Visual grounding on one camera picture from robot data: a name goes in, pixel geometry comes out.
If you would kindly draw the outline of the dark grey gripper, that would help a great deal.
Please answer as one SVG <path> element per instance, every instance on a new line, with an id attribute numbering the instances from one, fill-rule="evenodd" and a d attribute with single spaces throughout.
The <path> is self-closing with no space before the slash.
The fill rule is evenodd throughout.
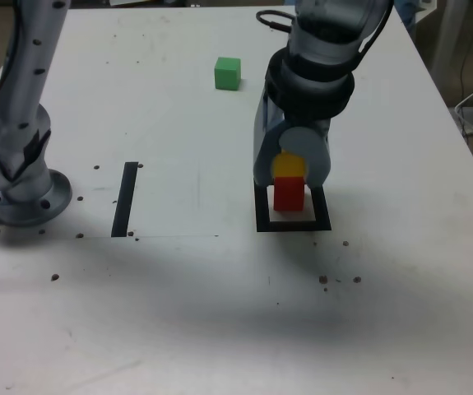
<path id="1" fill-rule="evenodd" d="M 330 126 L 329 118 L 287 118 L 285 121 L 283 110 L 272 101 L 266 89 L 263 89 L 253 128 L 255 184 L 259 187 L 272 184 L 273 160 L 282 148 L 304 159 L 306 184 L 311 189 L 321 188 L 331 170 L 327 141 Z"/>

